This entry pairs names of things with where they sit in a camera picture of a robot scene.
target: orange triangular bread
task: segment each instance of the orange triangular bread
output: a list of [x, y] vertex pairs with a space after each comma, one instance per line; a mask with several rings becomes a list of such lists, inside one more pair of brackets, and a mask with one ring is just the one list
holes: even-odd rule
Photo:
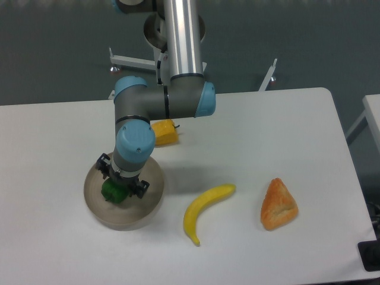
[[271, 181], [261, 206], [261, 222], [267, 230], [274, 230], [298, 214], [295, 199], [280, 178]]

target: metal rod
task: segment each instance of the metal rod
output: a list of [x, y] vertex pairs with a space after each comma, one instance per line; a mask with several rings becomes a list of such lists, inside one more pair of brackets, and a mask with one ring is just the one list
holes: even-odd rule
[[274, 70], [276, 69], [276, 63], [277, 63], [277, 58], [274, 60], [271, 67], [269, 67], [268, 72], [267, 72], [266, 76], [264, 77], [264, 80], [261, 83], [259, 91], [265, 91], [267, 89], [268, 84], [271, 81], [271, 78], [273, 76]]
[[129, 58], [127, 56], [112, 55], [110, 56], [112, 64], [122, 65], [125, 67], [144, 68], [149, 70], [156, 70], [154, 61], [148, 61], [140, 58]]
[[195, 0], [164, 0], [170, 77], [201, 74], [200, 28]]
[[344, 134], [346, 137], [347, 145], [350, 145], [358, 135], [366, 128], [368, 125], [366, 119], [366, 111], [363, 111], [360, 116], [355, 120], [349, 130]]

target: toy banana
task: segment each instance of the toy banana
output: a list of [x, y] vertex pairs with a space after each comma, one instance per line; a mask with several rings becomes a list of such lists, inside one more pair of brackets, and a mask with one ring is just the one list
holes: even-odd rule
[[187, 208], [183, 217], [183, 229], [195, 245], [200, 246], [201, 244], [196, 233], [198, 215], [209, 205], [230, 197], [235, 192], [235, 189], [234, 184], [222, 184], [211, 188], [201, 194]]

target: robotic arm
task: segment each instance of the robotic arm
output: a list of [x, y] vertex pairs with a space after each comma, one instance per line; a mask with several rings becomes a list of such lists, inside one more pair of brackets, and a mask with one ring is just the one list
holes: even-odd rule
[[[157, 11], [160, 0], [113, 0], [123, 12]], [[115, 85], [113, 157], [103, 154], [97, 169], [142, 198], [149, 187], [138, 176], [154, 149], [151, 120], [212, 115], [215, 88], [204, 81], [195, 0], [163, 0], [170, 85], [147, 87], [140, 77], [123, 77]]]

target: black cable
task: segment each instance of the black cable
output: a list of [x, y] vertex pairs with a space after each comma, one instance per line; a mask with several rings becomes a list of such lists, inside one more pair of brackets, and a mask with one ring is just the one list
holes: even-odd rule
[[156, 2], [156, 0], [152, 0], [152, 9], [153, 9], [153, 12], [157, 11], [157, 2]]
[[375, 208], [375, 212], [377, 214], [380, 214], [380, 205], [372, 203], [372, 202], [366, 202], [367, 205], [371, 205], [373, 208]]
[[162, 80], [161, 80], [161, 58], [164, 57], [164, 54], [165, 54], [166, 50], [167, 50], [167, 42], [162, 47], [159, 59], [157, 60], [157, 84], [158, 85], [162, 85]]

